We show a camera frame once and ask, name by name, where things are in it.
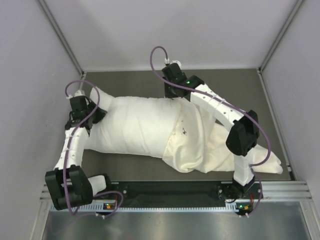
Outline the white pillow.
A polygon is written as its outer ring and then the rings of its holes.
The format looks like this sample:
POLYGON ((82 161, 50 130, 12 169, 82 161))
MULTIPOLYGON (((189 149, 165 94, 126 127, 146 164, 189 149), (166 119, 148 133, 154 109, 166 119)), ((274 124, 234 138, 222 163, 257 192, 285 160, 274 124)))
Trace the white pillow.
POLYGON ((181 104, 168 98, 114 97, 92 89, 89 98, 107 113, 91 128, 86 150, 162 158, 181 104))

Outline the cream pillowcase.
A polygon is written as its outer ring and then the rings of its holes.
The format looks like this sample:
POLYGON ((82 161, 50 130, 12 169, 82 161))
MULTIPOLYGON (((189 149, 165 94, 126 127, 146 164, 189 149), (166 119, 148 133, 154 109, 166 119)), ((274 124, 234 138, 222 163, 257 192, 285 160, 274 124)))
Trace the cream pillowcase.
POLYGON ((177 99, 180 112, 162 160, 180 173, 232 172, 234 155, 226 146, 229 132, 206 110, 177 99))

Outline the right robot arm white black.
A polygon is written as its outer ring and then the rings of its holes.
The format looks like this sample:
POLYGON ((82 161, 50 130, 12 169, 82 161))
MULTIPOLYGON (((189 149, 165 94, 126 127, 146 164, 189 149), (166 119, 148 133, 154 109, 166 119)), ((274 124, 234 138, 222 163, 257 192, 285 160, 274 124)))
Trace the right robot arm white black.
POLYGON ((260 135, 255 125, 258 121, 256 112, 237 110, 199 77, 187 77, 176 62, 167 63, 161 71, 165 96, 185 98, 205 109, 229 132, 225 144, 233 154, 234 174, 232 184, 223 197, 237 200, 248 196, 255 182, 250 165, 254 163, 254 148, 260 135))

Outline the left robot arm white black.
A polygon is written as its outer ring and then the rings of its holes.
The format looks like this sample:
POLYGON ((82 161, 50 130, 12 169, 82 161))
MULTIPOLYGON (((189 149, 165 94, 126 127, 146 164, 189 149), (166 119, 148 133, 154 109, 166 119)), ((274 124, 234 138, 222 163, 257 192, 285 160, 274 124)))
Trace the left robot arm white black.
POLYGON ((69 101, 71 111, 64 127, 64 145, 54 169, 45 174, 46 186, 58 211, 91 204, 96 194, 109 198, 114 191, 107 175, 87 177, 82 169, 91 129, 107 112, 84 95, 73 96, 69 101))

